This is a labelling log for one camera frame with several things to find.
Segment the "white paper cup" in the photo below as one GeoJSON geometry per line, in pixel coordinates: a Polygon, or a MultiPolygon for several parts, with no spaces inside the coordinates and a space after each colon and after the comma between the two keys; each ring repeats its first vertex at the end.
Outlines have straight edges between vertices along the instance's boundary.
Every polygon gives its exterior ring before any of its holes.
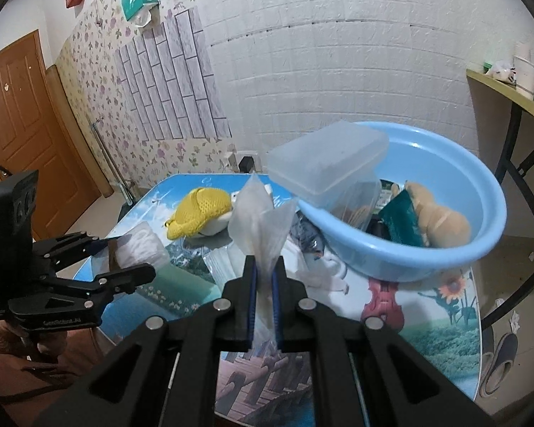
{"type": "Polygon", "coordinates": [[[515,43],[513,64],[516,90],[527,99],[534,100],[534,49],[529,43],[515,43]]]}

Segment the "beige plush toy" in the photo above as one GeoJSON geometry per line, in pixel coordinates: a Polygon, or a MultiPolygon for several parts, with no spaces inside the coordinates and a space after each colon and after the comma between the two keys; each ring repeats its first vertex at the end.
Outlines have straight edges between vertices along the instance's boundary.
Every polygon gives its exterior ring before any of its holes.
{"type": "Polygon", "coordinates": [[[422,184],[406,181],[404,189],[413,201],[427,247],[448,249],[470,242],[471,226],[463,214],[437,204],[433,194],[422,184]]]}

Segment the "brown wooden door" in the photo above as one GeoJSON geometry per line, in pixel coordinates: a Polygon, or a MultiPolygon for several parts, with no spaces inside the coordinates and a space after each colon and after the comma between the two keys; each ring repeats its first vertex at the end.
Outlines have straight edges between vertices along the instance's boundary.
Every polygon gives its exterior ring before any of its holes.
{"type": "Polygon", "coordinates": [[[38,31],[0,51],[0,165],[39,171],[36,240],[65,234],[101,196],[54,108],[38,31]]]}

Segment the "yellow mesh bag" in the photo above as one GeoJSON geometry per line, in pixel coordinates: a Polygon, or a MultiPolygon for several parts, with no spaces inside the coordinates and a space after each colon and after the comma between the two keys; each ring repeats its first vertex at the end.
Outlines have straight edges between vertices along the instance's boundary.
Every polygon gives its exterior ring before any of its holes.
{"type": "Polygon", "coordinates": [[[199,187],[183,197],[165,222],[168,240],[202,238],[227,228],[233,211],[231,195],[225,190],[199,187]]]}

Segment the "dark green snack packet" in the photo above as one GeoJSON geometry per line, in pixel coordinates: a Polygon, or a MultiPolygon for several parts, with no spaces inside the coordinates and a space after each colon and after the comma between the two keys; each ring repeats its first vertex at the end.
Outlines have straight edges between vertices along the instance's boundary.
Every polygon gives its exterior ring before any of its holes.
{"type": "Polygon", "coordinates": [[[377,217],[387,230],[387,240],[404,246],[425,247],[424,236],[419,229],[418,214],[406,190],[393,197],[378,212],[377,217]]]}

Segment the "white plastic hook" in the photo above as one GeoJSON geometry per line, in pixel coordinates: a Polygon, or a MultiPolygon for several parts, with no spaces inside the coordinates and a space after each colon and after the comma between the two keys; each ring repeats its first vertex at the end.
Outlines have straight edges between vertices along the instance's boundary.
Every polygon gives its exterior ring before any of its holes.
{"type": "Polygon", "coordinates": [[[349,285],[345,263],[329,252],[303,253],[296,245],[287,244],[282,251],[286,271],[307,287],[346,295],[349,285]]]}

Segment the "grey foil sachet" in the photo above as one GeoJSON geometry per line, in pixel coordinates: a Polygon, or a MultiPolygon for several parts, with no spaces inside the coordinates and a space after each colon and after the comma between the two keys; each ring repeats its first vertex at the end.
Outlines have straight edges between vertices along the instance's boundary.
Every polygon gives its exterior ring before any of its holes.
{"type": "Polygon", "coordinates": [[[324,253],[323,235],[301,211],[294,214],[289,235],[303,253],[324,253]]]}

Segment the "black wall plug adapter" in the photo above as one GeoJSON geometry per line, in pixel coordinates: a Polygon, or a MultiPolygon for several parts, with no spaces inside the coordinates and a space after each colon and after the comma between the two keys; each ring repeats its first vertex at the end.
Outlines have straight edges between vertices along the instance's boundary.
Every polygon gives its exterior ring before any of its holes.
{"type": "Polygon", "coordinates": [[[255,158],[252,155],[245,155],[238,163],[238,170],[241,174],[251,174],[255,171],[255,158]]]}

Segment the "light blue plastic basin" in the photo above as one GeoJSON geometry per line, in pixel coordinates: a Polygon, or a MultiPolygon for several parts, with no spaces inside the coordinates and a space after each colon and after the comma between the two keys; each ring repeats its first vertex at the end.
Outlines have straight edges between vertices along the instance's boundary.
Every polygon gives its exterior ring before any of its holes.
{"type": "Polygon", "coordinates": [[[413,247],[382,239],[301,201],[301,211],[331,250],[350,268],[395,283],[466,267],[491,252],[506,226],[507,203],[480,159],[431,131],[386,121],[373,121],[370,127],[389,137],[376,174],[410,195],[419,234],[428,244],[413,247]]]}

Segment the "grey slipper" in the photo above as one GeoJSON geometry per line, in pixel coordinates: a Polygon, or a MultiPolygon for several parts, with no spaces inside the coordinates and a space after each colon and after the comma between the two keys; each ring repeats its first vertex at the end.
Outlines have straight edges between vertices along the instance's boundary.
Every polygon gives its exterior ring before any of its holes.
{"type": "Polygon", "coordinates": [[[515,333],[505,333],[495,343],[491,329],[483,337],[481,379],[478,394],[488,398],[495,394],[507,378],[515,363],[518,351],[518,337],[515,333]]]}

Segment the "yellow side table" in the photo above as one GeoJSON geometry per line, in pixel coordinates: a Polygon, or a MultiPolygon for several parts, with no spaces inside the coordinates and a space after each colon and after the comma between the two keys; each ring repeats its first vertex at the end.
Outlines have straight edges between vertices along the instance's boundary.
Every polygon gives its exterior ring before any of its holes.
{"type": "MultiPolygon", "coordinates": [[[[527,203],[530,213],[534,217],[534,192],[530,189],[530,186],[526,181],[527,174],[534,167],[534,149],[518,166],[512,162],[512,155],[518,140],[523,114],[530,115],[534,118],[534,100],[526,98],[513,87],[495,80],[485,73],[467,69],[466,75],[470,80],[476,81],[492,91],[496,91],[511,103],[507,135],[503,142],[503,148],[496,167],[495,177],[499,183],[503,182],[507,174],[511,177],[527,203]]],[[[484,331],[485,329],[492,327],[496,322],[505,317],[507,313],[514,310],[516,306],[533,292],[533,290],[534,273],[532,273],[500,306],[497,306],[481,319],[481,329],[484,331]]]]}

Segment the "frosted clear plastic box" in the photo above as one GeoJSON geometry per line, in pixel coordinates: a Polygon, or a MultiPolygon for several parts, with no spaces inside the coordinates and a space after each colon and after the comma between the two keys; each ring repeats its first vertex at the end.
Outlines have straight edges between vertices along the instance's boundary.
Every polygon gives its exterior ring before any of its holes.
{"type": "Polygon", "coordinates": [[[271,149],[267,174],[306,204],[365,230],[381,193],[375,169],[388,150],[386,133],[339,121],[271,149]]]}

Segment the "clear bag of cotton swabs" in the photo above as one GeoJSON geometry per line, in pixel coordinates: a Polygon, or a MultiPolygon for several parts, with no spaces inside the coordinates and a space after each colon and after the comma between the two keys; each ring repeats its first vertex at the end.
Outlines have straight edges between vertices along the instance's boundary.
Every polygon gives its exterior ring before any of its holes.
{"type": "Polygon", "coordinates": [[[265,184],[257,174],[252,174],[233,204],[227,225],[231,243],[204,256],[204,263],[220,289],[243,275],[248,255],[255,259],[253,348],[275,339],[272,276],[295,212],[296,201],[275,205],[265,184]]]}

